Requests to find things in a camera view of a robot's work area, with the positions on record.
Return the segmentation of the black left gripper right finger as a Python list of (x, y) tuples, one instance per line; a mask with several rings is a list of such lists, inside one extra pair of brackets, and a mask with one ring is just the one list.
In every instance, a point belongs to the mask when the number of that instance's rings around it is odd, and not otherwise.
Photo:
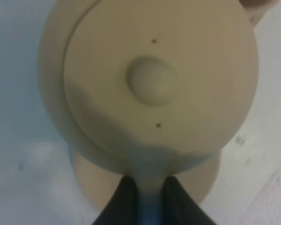
[(216, 225), (174, 176), (168, 177), (162, 187), (161, 220), (162, 225)]

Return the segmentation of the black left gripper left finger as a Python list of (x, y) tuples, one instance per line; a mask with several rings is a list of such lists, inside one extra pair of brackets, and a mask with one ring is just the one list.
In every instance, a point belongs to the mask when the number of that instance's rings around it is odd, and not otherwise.
[(138, 223), (138, 189), (129, 176), (119, 185), (94, 225), (136, 225)]

